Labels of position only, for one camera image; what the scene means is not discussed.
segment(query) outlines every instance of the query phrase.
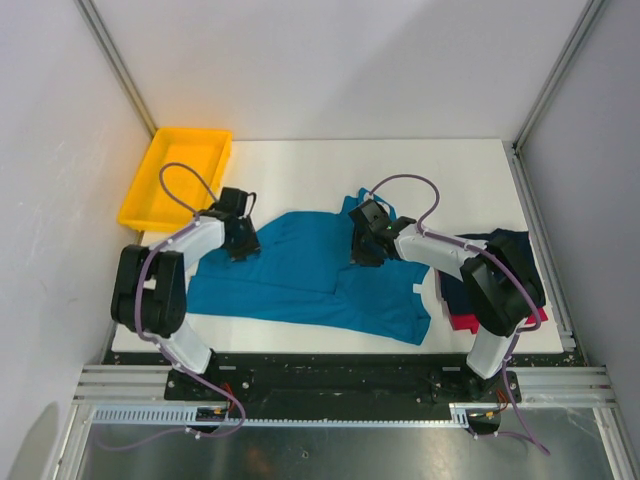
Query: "reflective metal surface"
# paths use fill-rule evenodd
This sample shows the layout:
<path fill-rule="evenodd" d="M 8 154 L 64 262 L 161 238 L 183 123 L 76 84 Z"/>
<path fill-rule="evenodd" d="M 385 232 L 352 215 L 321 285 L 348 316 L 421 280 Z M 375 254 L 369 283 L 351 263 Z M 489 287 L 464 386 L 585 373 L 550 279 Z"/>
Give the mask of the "reflective metal surface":
<path fill-rule="evenodd" d="M 459 429 L 251 427 L 225 439 L 170 434 L 126 452 L 90 442 L 84 479 L 612 479 L 590 409 L 525 412 L 551 450 L 544 457 L 518 440 L 474 441 Z M 95 425 L 111 446 L 165 430 Z M 511 412 L 501 430 L 518 430 Z"/>

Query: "blue garment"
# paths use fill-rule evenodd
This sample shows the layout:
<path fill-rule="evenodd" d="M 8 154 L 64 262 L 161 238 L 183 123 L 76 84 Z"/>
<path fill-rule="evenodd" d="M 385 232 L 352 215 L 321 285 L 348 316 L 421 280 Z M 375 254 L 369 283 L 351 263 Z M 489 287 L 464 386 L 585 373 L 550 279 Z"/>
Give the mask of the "blue garment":
<path fill-rule="evenodd" d="M 327 325 L 419 345 L 431 317 L 413 284 L 422 283 L 429 267 L 350 263 L 348 213 L 365 193 L 345 197 L 339 214 L 282 215 L 258 231 L 262 250 L 244 262 L 232 262 L 224 250 L 210 252 L 189 284 L 188 311 Z"/>

